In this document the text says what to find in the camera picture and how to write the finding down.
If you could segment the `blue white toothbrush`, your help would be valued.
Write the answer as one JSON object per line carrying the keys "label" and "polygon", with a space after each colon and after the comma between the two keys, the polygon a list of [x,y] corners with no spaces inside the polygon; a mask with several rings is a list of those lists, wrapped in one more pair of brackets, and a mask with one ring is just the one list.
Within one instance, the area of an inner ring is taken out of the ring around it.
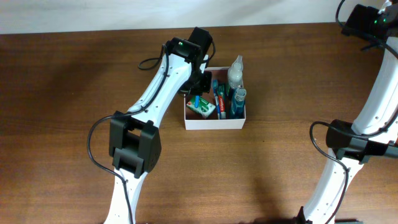
{"label": "blue white toothbrush", "polygon": [[212,87],[213,87],[213,95],[215,98],[215,106],[216,106],[216,110],[217,110],[217,117],[218,119],[220,119],[220,106],[219,106],[219,98],[218,98],[218,80],[214,79],[212,80]]}

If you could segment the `blue disposable razor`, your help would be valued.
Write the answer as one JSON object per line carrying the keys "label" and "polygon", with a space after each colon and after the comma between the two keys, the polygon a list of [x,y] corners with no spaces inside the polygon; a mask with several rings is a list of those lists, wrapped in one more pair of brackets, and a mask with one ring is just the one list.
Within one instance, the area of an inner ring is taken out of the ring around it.
{"label": "blue disposable razor", "polygon": [[195,108],[199,107],[200,96],[195,96]]}

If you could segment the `green toothpaste tube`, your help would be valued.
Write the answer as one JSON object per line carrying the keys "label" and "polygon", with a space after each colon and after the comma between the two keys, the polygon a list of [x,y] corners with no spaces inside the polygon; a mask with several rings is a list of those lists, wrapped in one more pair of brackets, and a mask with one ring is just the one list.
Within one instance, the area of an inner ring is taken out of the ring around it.
{"label": "green toothpaste tube", "polygon": [[218,101],[220,107],[220,119],[226,119],[225,102],[224,102],[224,83],[218,84]]}

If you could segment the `green soap packet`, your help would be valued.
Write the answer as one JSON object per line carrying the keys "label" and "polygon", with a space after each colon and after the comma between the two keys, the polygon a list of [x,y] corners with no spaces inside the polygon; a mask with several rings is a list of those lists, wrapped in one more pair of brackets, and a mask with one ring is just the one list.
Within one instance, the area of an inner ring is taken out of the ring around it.
{"label": "green soap packet", "polygon": [[195,96],[191,98],[186,107],[194,113],[201,115],[202,118],[207,119],[216,109],[216,106],[200,96],[199,107],[195,108]]}

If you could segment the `clear purple spray bottle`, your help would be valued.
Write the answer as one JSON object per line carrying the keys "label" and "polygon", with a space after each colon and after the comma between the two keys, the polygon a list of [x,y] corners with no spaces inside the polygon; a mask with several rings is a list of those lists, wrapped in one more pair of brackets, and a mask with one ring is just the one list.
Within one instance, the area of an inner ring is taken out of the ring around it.
{"label": "clear purple spray bottle", "polygon": [[238,55],[237,59],[228,69],[228,83],[232,89],[237,89],[243,85],[243,56]]}

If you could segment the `blue mouthwash bottle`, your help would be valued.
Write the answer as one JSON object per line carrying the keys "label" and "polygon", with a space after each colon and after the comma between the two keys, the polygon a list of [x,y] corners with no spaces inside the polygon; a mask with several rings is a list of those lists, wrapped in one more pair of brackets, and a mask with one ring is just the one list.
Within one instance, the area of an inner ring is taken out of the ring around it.
{"label": "blue mouthwash bottle", "polygon": [[242,119],[247,91],[245,88],[237,88],[231,98],[230,119]]}

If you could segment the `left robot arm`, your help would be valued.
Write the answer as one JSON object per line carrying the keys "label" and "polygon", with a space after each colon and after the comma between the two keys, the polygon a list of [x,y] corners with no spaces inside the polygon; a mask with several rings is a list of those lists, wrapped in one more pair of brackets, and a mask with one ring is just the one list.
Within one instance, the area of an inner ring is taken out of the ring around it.
{"label": "left robot arm", "polygon": [[137,102],[110,119],[109,155],[116,174],[106,223],[135,223],[144,179],[161,153],[159,126],[175,94],[202,95],[211,88],[205,70],[210,33],[196,27],[188,39],[174,37],[163,46],[159,69]]}

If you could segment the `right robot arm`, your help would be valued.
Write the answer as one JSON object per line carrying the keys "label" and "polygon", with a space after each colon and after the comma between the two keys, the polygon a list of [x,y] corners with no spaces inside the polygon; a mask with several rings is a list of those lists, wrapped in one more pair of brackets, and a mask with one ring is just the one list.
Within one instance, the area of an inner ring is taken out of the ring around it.
{"label": "right robot arm", "polygon": [[341,33],[384,49],[379,73],[358,117],[335,119],[326,126],[327,151],[322,176],[310,200],[292,223],[336,223],[336,213],[355,175],[371,157],[397,158],[397,1],[381,8],[358,4],[346,22],[337,21]]}

